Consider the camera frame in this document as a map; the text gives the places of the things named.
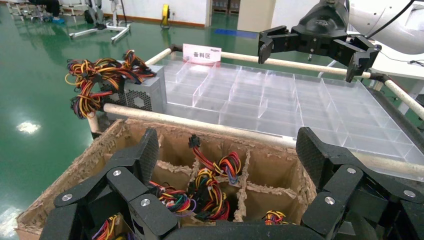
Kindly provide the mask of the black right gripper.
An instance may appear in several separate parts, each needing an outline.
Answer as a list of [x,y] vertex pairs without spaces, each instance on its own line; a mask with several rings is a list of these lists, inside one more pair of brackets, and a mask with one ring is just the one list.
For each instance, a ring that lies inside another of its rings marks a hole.
[[285,25],[261,31],[258,63],[264,64],[272,53],[297,51],[330,56],[347,66],[345,81],[350,83],[371,68],[382,49],[363,36],[346,42],[350,13],[348,0],[320,0],[291,28]]

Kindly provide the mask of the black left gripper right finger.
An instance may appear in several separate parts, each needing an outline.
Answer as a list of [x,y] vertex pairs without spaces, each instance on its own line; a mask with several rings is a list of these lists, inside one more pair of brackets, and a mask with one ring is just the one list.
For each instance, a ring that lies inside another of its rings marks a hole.
[[385,240],[423,239],[424,196],[418,190],[367,168],[309,127],[298,130],[295,150],[317,191],[301,218],[304,227],[332,240],[354,213],[382,227]]

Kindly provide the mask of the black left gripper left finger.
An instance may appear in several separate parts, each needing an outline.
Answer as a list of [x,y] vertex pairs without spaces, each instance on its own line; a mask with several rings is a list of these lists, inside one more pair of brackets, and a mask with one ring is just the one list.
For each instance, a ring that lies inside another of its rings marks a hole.
[[179,220],[148,187],[159,156],[158,134],[145,130],[139,143],[115,152],[103,169],[60,193],[42,240],[89,240],[103,222],[121,214],[138,240],[164,240]]

